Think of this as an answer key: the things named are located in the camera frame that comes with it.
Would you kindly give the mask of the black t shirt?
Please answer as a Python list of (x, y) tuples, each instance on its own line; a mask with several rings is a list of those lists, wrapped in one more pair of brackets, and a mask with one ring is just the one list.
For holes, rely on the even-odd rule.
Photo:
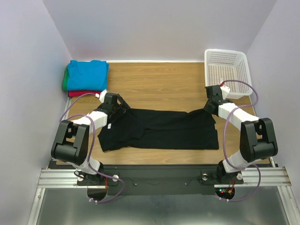
[(129, 109), (98, 135), (102, 151), (125, 147), (167, 150), (218, 150), (212, 115), (191, 112)]

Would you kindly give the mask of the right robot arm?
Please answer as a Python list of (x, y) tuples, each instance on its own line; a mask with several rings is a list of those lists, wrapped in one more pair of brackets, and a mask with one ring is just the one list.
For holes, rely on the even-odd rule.
[[(253, 116), (227, 99), (230, 88), (223, 84), (205, 89), (208, 100), (204, 110), (225, 119), (222, 144), (225, 159), (218, 163), (216, 170), (219, 182), (226, 183), (254, 162), (277, 155), (278, 144), (271, 119)], [(225, 149), (225, 132), (229, 123), (240, 131), (239, 150), (230, 157)]]

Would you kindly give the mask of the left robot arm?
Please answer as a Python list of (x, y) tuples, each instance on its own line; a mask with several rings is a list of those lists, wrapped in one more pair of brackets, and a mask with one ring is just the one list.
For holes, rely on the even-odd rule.
[(104, 174), (103, 165), (91, 157), (96, 140), (96, 130), (110, 125), (123, 116), (130, 106), (120, 94), (103, 91), (95, 94), (100, 106), (84, 115), (74, 115), (60, 119), (58, 130), (52, 145), (51, 156), (54, 159), (71, 164), (75, 175), (82, 180), (87, 178), (95, 185), (104, 180), (120, 181), (118, 175)]

